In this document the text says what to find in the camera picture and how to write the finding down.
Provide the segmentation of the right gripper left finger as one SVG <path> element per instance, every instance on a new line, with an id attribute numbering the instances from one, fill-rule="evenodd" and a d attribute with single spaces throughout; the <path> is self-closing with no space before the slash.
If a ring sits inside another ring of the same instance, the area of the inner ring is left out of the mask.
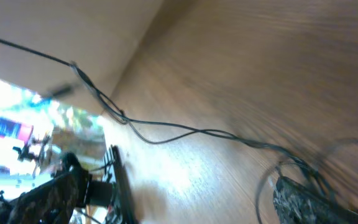
<path id="1" fill-rule="evenodd" d="M 69 223 L 75 208 L 86 205 L 89 172 L 72 152 L 64 153 L 52 180 L 7 201 L 0 223 Z"/>

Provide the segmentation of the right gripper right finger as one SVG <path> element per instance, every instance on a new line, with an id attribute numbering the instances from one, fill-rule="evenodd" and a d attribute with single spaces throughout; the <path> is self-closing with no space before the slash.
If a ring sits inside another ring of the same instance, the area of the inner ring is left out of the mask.
<path id="1" fill-rule="evenodd" d="M 273 192 L 273 206 L 280 223 L 358 223 L 358 213 L 314 194 L 288 177 L 280 177 Z"/>

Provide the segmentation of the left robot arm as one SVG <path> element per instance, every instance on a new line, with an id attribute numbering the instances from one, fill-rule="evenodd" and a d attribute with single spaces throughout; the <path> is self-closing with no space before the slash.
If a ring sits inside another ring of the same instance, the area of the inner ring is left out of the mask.
<path id="1" fill-rule="evenodd" d="M 105 224 L 139 224 L 135 217 L 132 190 L 119 148 L 110 146 L 103 161 L 104 165 L 97 168 L 97 171 L 103 172 L 103 178 L 91 178 L 85 202 L 107 210 L 103 220 Z"/>

